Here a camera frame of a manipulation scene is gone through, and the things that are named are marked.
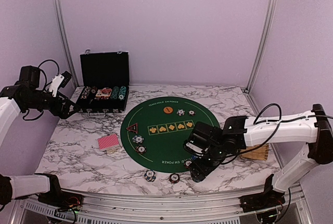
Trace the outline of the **red chips bottom mat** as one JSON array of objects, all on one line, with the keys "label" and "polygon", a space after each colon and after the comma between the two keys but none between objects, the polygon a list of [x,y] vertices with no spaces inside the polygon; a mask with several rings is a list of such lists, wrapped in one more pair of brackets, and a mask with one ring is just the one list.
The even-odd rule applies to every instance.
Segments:
[{"label": "red chips bottom mat", "polygon": [[189,168],[190,165],[191,165],[191,163],[192,163],[191,160],[186,160],[186,161],[184,162],[184,167],[185,167],[185,168]]}]

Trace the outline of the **red black chip stack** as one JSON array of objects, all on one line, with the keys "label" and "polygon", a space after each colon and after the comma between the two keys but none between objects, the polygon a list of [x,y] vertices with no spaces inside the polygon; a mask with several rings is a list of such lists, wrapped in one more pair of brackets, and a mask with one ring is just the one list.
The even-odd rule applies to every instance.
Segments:
[{"label": "red black chip stack", "polygon": [[177,173],[172,173],[169,176],[169,181],[170,183],[178,183],[180,181],[180,175]]}]

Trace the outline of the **white blue chip stack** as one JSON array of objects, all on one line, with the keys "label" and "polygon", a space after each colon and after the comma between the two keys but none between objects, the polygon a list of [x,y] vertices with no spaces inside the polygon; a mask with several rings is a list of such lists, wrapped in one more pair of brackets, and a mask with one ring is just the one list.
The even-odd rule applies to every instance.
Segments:
[{"label": "white blue chip stack", "polygon": [[156,179],[156,172],[153,170],[145,171],[144,178],[148,182],[153,182]]}]

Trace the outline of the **small chip top mat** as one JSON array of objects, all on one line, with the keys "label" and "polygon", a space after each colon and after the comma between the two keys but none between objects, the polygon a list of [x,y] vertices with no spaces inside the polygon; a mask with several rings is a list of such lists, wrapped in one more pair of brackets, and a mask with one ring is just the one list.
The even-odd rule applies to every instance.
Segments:
[{"label": "small chip top mat", "polygon": [[196,114],[196,112],[194,110],[189,110],[188,111],[188,115],[190,116],[194,116]]}]

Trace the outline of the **orange dealer button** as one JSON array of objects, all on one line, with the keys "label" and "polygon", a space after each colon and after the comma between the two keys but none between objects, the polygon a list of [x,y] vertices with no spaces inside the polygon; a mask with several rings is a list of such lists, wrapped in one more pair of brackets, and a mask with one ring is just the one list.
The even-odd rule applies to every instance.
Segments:
[{"label": "orange dealer button", "polygon": [[172,107],[164,107],[163,112],[165,114],[171,114],[171,113],[173,113],[173,108]]}]

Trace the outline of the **white blue chips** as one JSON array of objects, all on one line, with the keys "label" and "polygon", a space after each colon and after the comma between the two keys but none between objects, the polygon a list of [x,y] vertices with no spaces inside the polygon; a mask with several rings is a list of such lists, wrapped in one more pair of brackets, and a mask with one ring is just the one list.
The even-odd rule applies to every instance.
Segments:
[{"label": "white blue chips", "polygon": [[135,135],[133,138],[132,138],[132,141],[136,144],[141,144],[144,142],[144,138],[143,136],[141,135]]}]

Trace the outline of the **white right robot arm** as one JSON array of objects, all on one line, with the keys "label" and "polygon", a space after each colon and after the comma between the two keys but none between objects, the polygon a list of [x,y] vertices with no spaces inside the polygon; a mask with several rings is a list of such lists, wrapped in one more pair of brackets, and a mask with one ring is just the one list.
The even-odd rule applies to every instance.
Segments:
[{"label": "white right robot arm", "polygon": [[232,116],[223,128],[198,122],[183,144],[187,152],[196,156],[188,165],[191,178],[201,182],[226,158],[255,151],[268,143],[303,142],[301,151],[268,180],[268,188],[258,195],[258,203],[269,207],[278,199],[278,193],[285,193],[314,167],[332,163],[330,118],[321,104],[314,104],[310,111],[295,115]]}]

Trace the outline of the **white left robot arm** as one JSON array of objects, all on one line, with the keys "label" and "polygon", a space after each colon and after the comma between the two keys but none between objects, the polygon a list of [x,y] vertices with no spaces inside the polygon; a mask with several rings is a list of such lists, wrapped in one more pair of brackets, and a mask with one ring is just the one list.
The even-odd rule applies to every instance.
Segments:
[{"label": "white left robot arm", "polygon": [[[18,115],[31,109],[41,112],[47,110],[60,119],[67,119],[79,112],[81,107],[60,92],[45,92],[20,83],[7,86],[1,91],[1,142]],[[66,195],[55,175],[1,175],[1,205],[34,194],[41,194],[55,206],[66,201]]]}]

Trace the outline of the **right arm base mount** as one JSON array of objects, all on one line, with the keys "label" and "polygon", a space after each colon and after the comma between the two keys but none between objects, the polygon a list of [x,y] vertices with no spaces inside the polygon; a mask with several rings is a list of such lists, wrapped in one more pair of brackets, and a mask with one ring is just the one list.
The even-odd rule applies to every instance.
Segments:
[{"label": "right arm base mount", "polygon": [[262,210],[284,204],[284,193],[256,193],[240,197],[240,206],[244,213]]}]

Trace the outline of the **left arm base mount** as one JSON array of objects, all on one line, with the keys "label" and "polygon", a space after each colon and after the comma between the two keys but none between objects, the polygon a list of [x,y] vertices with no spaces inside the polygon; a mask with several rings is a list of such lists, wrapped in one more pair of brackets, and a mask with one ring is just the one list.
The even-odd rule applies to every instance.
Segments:
[{"label": "left arm base mount", "polygon": [[37,200],[41,203],[57,207],[61,211],[76,209],[82,205],[83,195],[60,191],[59,193],[41,193]]}]

